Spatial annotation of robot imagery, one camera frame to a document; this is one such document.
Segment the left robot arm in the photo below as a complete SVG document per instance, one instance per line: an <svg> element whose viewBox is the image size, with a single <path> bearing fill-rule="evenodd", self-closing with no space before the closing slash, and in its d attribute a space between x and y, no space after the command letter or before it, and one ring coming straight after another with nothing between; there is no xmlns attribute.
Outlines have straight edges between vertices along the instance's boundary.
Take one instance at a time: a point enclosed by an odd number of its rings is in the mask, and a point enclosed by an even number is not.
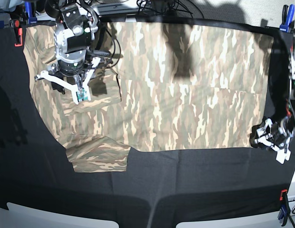
<svg viewBox="0 0 295 228"><path fill-rule="evenodd" d="M295 22L292 29L293 42L289 48L289 75L286 92L286 116L276 121L273 128L274 144L287 148L295 137Z"/></svg>

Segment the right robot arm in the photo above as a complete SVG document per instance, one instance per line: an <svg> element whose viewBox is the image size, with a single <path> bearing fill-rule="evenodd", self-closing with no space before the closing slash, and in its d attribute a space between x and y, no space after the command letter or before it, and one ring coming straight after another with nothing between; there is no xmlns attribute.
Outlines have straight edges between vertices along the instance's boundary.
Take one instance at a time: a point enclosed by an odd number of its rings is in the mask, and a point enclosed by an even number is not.
<svg viewBox="0 0 295 228"><path fill-rule="evenodd" d="M95 68L114 66L114 52L101 48L105 36L116 42L98 13L84 0L48 0L46 13L55 19L56 63L52 76L76 76Z"/></svg>

